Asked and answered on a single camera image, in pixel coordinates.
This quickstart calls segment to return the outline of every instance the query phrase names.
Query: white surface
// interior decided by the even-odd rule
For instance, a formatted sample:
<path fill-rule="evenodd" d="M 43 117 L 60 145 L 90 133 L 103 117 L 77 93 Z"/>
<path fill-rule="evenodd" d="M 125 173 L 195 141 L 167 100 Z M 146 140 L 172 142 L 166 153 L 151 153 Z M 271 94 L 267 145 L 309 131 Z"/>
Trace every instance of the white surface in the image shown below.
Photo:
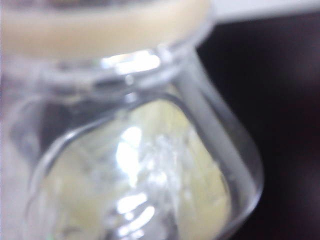
<path fill-rule="evenodd" d="M 239 22 L 320 10 L 320 0 L 213 0 L 219 23 Z"/>

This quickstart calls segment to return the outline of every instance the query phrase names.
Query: clear glass bottle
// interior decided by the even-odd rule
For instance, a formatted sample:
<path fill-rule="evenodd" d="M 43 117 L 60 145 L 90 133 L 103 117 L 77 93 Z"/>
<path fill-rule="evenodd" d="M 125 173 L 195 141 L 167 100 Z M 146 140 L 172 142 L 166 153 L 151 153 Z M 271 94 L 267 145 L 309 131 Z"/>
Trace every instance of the clear glass bottle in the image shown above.
<path fill-rule="evenodd" d="M 3 2 L 4 239 L 212 240 L 240 226 L 263 172 L 195 52 L 208 0 Z"/>

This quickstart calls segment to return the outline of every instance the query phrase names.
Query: cream-colored cap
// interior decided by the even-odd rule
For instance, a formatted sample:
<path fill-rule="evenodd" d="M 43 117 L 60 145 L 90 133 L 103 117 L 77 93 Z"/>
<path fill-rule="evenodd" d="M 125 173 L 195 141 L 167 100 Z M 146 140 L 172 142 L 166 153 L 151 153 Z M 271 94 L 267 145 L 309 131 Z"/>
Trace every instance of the cream-colored cap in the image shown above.
<path fill-rule="evenodd" d="M 31 57 L 87 59 L 172 45 L 206 20 L 210 0 L 152 1 L 126 7 L 1 12 L 2 51 Z"/>

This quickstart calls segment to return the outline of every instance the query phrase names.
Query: black background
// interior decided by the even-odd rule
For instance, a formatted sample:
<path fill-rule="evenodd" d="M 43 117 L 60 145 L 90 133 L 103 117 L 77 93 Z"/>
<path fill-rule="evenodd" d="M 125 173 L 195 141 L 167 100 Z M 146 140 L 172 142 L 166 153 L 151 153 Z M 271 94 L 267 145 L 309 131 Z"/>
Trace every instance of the black background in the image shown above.
<path fill-rule="evenodd" d="M 320 13 L 218 25 L 198 52 L 264 165 L 232 240 L 320 240 Z"/>

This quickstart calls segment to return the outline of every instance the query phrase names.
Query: jar neck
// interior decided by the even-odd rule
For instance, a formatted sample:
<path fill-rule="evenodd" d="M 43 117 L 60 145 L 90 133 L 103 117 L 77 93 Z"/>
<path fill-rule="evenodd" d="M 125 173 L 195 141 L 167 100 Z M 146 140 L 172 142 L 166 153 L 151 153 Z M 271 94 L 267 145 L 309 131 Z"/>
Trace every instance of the jar neck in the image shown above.
<path fill-rule="evenodd" d="M 64 102 L 87 98 L 113 102 L 170 82 L 193 51 L 192 47 L 179 51 L 158 47 L 81 61 L 6 55 L 2 69 L 5 79 L 23 86 L 26 94 Z"/>

